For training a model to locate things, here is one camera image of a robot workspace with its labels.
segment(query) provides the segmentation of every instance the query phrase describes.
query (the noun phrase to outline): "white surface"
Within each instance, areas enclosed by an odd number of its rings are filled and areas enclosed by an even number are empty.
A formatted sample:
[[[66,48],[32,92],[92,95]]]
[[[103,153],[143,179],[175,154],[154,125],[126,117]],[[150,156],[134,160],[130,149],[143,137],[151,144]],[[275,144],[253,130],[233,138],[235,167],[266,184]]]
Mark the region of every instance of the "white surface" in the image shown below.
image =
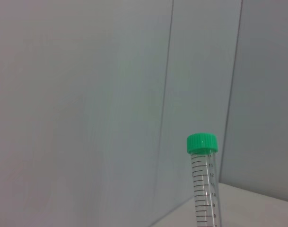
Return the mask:
[[[219,184],[223,227],[288,226],[288,202]],[[153,227],[196,227],[194,199]]]
[[[288,0],[245,0],[221,182],[288,201]]]
[[[171,0],[0,0],[0,227],[152,221]]]
[[[240,0],[177,0],[166,82],[154,217],[192,195],[186,138],[225,132]]]

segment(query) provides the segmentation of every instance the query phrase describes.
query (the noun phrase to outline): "gray wall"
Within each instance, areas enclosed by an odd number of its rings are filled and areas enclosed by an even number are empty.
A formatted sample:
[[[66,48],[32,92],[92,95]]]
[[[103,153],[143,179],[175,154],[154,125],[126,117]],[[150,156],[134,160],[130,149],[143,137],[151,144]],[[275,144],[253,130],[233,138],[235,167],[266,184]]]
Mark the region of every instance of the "gray wall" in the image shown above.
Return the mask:
[[[0,227],[146,227],[191,197],[240,1],[176,1],[166,78],[172,3],[0,0]]]
[[[0,227],[152,220],[171,0],[0,0]]]
[[[288,200],[288,1],[243,2],[221,182]]]
[[[221,161],[235,56],[240,0],[176,0],[174,4],[154,215],[193,196],[186,138],[217,135]]]

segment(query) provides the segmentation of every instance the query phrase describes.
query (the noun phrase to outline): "green screw cap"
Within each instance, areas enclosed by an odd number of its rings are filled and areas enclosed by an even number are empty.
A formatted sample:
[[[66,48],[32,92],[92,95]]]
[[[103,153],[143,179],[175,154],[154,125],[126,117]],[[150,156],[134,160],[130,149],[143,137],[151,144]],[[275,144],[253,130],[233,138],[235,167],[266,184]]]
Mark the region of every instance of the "green screw cap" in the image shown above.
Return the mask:
[[[208,133],[197,133],[187,138],[188,154],[204,154],[207,152],[217,152],[218,143],[216,136]]]

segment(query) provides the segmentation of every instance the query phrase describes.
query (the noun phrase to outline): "vertical line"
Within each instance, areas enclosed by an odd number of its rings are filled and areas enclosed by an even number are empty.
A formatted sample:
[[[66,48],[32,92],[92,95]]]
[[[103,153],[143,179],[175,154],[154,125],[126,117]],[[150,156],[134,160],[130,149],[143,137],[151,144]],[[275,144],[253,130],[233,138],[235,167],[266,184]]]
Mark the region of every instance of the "vertical line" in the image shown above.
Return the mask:
[[[170,53],[170,43],[171,43],[171,31],[172,31],[172,21],[173,21],[173,9],[174,9],[174,0],[172,0],[172,7],[171,7],[171,18],[170,18],[169,38],[168,38],[168,48],[167,48],[167,60],[166,60],[166,71],[165,71],[165,84],[164,84],[163,103],[162,103],[162,112],[161,112],[161,124],[160,124],[160,127],[159,127],[159,137],[158,137],[158,144],[157,144],[157,164],[156,164],[156,172],[155,172],[155,175],[154,175],[155,177],[154,177],[154,188],[153,188],[153,201],[154,201],[156,190],[157,190],[158,163],[159,163],[159,156],[160,156],[162,128],[163,128],[163,118],[164,118],[166,84],[167,84],[169,53]]]
[[[236,47],[235,47],[235,54],[234,54],[234,63],[233,63],[233,69],[232,69],[232,78],[231,78],[230,94],[229,94],[229,101],[228,101],[228,110],[227,110],[226,125],[225,125],[223,153],[221,155],[219,178],[218,178],[219,182],[221,182],[221,173],[222,173],[222,169],[223,169],[224,153],[225,153],[225,148],[226,148],[228,119],[229,119],[229,114],[230,114],[231,96],[232,96],[232,88],[233,88],[233,81],[234,81],[234,75],[235,75],[235,65],[236,65],[236,56],[237,56],[237,49],[238,49],[240,25],[241,25],[242,12],[243,12],[243,3],[244,3],[244,0],[241,0],[239,20],[238,20],[237,38],[236,38]]]

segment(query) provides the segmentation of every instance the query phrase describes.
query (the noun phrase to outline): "clear plastic tube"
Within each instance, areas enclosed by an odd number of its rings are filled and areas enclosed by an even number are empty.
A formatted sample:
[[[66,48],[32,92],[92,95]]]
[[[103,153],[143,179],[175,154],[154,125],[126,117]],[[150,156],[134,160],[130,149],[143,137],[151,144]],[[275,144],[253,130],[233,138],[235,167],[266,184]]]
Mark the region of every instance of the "clear plastic tube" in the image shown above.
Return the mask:
[[[197,227],[221,227],[215,152],[191,155]]]

